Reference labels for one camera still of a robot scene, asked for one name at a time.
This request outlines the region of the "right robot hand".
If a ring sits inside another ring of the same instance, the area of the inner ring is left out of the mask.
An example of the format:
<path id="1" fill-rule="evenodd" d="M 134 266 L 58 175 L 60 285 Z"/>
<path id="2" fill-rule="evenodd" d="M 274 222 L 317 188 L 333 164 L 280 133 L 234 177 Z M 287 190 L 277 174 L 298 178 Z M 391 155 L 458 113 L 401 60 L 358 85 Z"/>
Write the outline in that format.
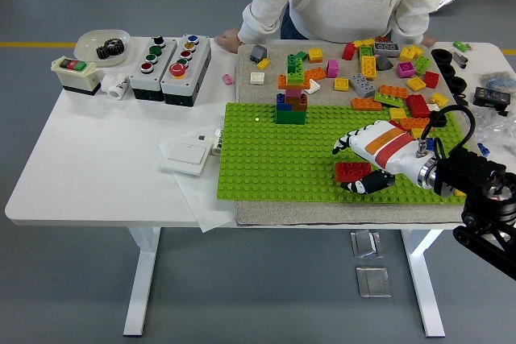
<path id="1" fill-rule="evenodd" d="M 418 141 L 390 122 L 378 120 L 371 125 L 350 131 L 339 138 L 332 150 L 351 148 L 356 155 L 377 167 L 361 179 L 342 183 L 341 187 L 352 193 L 370 194 L 392 186 L 396 176 L 402 174 L 419 188 L 432 187 L 436 159 Z"/>

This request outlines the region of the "person's right hand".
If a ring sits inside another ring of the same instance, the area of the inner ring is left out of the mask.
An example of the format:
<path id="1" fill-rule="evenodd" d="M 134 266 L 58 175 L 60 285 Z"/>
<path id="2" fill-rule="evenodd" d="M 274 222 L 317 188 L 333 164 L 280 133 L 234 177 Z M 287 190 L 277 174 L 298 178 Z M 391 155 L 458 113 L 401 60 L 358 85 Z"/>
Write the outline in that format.
<path id="1" fill-rule="evenodd" d="M 228 52 L 237 53 L 242 44 L 239 39 L 239 28 L 224 31 L 214 38 L 214 42 Z"/>

